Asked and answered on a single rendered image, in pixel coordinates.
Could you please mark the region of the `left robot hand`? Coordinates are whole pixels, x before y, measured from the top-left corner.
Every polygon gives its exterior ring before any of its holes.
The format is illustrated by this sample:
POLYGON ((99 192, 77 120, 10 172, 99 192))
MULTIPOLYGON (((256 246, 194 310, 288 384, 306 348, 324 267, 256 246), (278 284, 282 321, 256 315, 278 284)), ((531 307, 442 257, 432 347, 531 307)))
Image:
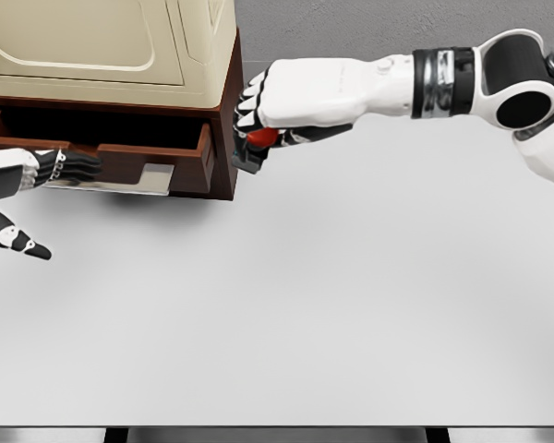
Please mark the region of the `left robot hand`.
MULTIPOLYGON (((101 172, 102 162, 89 154, 67 149, 0 150, 0 199, 56 180, 85 183, 101 172)), ((48 260, 51 251, 34 241, 0 212, 0 248, 48 260)))

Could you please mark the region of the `cream rounded panel box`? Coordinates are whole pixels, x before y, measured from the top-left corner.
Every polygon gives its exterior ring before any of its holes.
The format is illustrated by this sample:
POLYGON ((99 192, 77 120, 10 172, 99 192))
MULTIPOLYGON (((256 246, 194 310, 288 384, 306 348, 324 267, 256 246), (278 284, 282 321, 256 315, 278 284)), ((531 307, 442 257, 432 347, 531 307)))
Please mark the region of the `cream rounded panel box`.
POLYGON ((0 97, 213 108, 235 0, 0 0, 0 97))

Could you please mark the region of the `red button black switch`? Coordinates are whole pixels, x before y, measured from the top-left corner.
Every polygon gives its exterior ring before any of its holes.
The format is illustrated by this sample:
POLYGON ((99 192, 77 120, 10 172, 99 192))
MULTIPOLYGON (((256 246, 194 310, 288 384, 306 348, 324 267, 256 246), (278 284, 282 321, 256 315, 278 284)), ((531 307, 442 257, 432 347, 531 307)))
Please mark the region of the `red button black switch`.
POLYGON ((274 128, 262 128, 250 133, 234 130, 235 151, 232 165, 237 169, 256 174, 268 157, 271 148, 279 137, 274 128))

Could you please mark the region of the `brown drawer with silver handle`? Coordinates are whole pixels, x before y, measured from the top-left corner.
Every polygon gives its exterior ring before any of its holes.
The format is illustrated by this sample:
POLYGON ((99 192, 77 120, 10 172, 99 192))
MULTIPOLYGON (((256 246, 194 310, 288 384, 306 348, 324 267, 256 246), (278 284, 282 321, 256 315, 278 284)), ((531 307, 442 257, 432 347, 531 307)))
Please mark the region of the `brown drawer with silver handle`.
POLYGON ((0 149, 68 148, 102 160, 97 180, 135 185, 148 163, 172 165, 170 192, 207 194, 214 144, 199 118, 27 107, 0 109, 0 149))

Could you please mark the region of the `brown wooden cabinet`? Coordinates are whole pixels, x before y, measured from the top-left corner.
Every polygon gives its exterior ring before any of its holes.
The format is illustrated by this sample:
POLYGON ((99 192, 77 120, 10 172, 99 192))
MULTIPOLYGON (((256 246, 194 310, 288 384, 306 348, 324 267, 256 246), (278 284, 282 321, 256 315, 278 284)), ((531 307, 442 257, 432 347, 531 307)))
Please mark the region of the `brown wooden cabinet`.
POLYGON ((27 107, 56 110, 79 110, 88 112, 106 112, 121 114, 154 114, 199 118, 207 121, 211 127, 214 144, 214 167, 211 175, 211 189, 207 194, 171 193, 170 181, 174 167, 172 165, 148 163, 144 166, 139 181, 135 185, 105 183, 94 180, 76 183, 65 180, 49 182, 44 186, 63 186, 102 190, 105 192, 126 191, 129 193, 158 193, 166 196, 191 198, 216 198, 230 200, 235 193, 237 170, 232 165, 235 149, 233 140, 233 111, 243 86, 243 69, 240 33, 236 25, 236 40, 232 58, 223 87, 221 102, 213 108, 192 108, 174 106, 133 105, 125 103, 75 102, 47 99, 27 99, 18 97, 0 97, 0 109, 3 107, 27 107))

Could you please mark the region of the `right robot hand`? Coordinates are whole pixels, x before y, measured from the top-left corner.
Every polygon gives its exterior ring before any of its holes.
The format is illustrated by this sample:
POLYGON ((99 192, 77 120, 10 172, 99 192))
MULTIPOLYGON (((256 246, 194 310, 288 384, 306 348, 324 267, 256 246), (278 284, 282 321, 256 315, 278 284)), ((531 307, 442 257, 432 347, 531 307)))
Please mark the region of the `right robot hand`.
POLYGON ((281 59, 252 78, 235 107, 234 135, 275 129, 276 147, 330 138, 353 128, 367 112, 369 63, 350 58, 281 59))

